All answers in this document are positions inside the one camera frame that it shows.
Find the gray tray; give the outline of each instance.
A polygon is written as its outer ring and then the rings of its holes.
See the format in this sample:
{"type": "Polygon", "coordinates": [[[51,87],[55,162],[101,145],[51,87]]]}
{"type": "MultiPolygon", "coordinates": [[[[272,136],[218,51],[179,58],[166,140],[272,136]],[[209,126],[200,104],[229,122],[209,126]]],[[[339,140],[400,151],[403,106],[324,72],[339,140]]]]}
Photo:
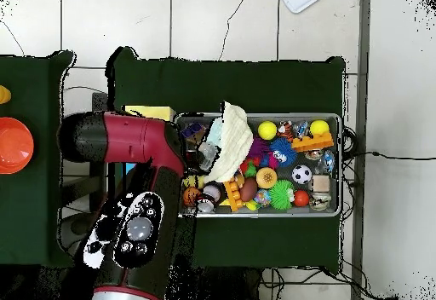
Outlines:
{"type": "MultiPolygon", "coordinates": [[[[199,122],[205,126],[209,126],[210,122],[220,117],[219,113],[199,113],[198,115],[183,113],[175,118],[175,122],[181,126],[182,129],[186,128],[193,122],[199,122]]],[[[199,212],[197,217],[331,217],[336,216],[342,210],[342,121],[341,118],[334,113],[247,113],[248,124],[254,133],[257,132],[257,127],[263,121],[269,120],[278,124],[280,121],[302,121],[307,120],[309,122],[315,119],[323,119],[329,124],[330,133],[334,138],[334,146],[329,147],[335,155],[335,168],[333,169],[333,175],[330,178],[330,207],[324,211],[312,210],[309,206],[305,207],[291,207],[287,211],[275,210],[271,206],[266,208],[260,208],[257,211],[250,211],[246,207],[239,209],[237,212],[232,213],[229,206],[217,206],[213,213],[199,212]]],[[[278,179],[287,179],[292,181],[291,172],[292,169],[298,164],[305,164],[312,171],[317,161],[306,159],[304,153],[298,153],[295,163],[287,168],[278,168],[276,172],[278,179]]],[[[307,190],[307,185],[298,185],[294,181],[292,183],[295,189],[307,190]]],[[[182,212],[182,203],[180,205],[179,216],[185,215],[182,212]]]]}

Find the green table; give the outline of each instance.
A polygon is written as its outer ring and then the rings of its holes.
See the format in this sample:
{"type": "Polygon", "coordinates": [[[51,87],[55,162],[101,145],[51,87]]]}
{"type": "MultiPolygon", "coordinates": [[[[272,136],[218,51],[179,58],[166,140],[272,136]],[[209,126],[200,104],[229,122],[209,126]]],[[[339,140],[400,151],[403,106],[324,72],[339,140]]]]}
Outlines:
{"type": "Polygon", "coordinates": [[[62,74],[72,52],[48,58],[0,56],[0,84],[12,93],[0,117],[17,118],[33,135],[31,162],[13,175],[0,175],[0,263],[69,263],[57,240],[60,208],[60,120],[62,74]]]}
{"type": "MultiPolygon", "coordinates": [[[[179,113],[219,112],[225,100],[247,113],[341,116],[344,68],[338,57],[326,62],[141,61],[132,49],[120,47],[108,61],[106,75],[113,87],[109,107],[148,105],[170,106],[179,113]]],[[[193,265],[313,265],[337,273],[339,219],[198,219],[193,265]]],[[[184,220],[179,219],[179,228],[186,226],[184,220]]]]}

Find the orange bowl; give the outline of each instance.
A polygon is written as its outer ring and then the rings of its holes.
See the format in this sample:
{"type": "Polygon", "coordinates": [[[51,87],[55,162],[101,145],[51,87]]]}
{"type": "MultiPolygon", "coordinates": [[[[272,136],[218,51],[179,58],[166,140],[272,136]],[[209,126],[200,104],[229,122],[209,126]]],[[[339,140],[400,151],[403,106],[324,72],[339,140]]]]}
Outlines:
{"type": "Polygon", "coordinates": [[[33,138],[18,119],[0,118],[0,174],[14,174],[31,160],[33,138]]]}

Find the white cloth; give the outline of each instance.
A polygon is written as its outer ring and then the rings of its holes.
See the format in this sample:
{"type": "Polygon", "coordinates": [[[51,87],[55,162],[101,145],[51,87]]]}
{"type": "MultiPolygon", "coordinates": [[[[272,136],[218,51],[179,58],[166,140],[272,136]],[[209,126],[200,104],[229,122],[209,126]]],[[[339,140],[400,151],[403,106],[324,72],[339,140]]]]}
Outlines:
{"type": "Polygon", "coordinates": [[[222,114],[221,152],[204,182],[229,181],[247,157],[253,132],[247,124],[247,114],[239,107],[224,102],[222,114]]]}

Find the green spiky ball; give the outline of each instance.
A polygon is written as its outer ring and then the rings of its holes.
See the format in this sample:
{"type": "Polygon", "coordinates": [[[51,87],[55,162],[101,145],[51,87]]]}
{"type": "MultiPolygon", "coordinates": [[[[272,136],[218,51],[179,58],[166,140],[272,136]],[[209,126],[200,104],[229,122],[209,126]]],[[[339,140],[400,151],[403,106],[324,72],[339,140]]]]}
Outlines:
{"type": "Polygon", "coordinates": [[[288,180],[278,180],[274,186],[269,189],[271,196],[271,206],[277,210],[288,210],[292,207],[288,195],[289,189],[294,190],[294,185],[288,180]]]}
{"type": "Polygon", "coordinates": [[[255,174],[257,173],[257,170],[255,169],[255,166],[253,165],[253,163],[250,161],[247,164],[247,170],[244,173],[245,177],[254,177],[255,174]]]}

